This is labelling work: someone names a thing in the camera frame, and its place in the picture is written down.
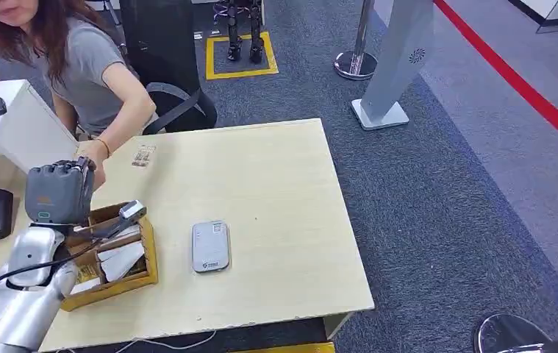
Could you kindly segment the person's left hand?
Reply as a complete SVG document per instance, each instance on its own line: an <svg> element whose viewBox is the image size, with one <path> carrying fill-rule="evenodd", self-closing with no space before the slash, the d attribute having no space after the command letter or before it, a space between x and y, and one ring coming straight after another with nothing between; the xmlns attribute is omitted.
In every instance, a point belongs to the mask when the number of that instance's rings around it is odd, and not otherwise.
<svg viewBox="0 0 558 353"><path fill-rule="evenodd" d="M106 182L106 175L103 163L109 157L109 155L110 153L107 146L104 144L103 141L99 139L86 140L79 143L76 156L87 157L92 160L96 166L93 182L94 190L98 190Z"/></svg>

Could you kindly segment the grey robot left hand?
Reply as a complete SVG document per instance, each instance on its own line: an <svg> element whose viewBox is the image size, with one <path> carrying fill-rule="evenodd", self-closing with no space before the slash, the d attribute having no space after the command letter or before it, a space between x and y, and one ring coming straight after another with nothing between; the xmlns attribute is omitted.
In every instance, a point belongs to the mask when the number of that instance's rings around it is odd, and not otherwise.
<svg viewBox="0 0 558 353"><path fill-rule="evenodd" d="M87 157L31 168L24 200L30 224L86 225L95 170Z"/></svg>

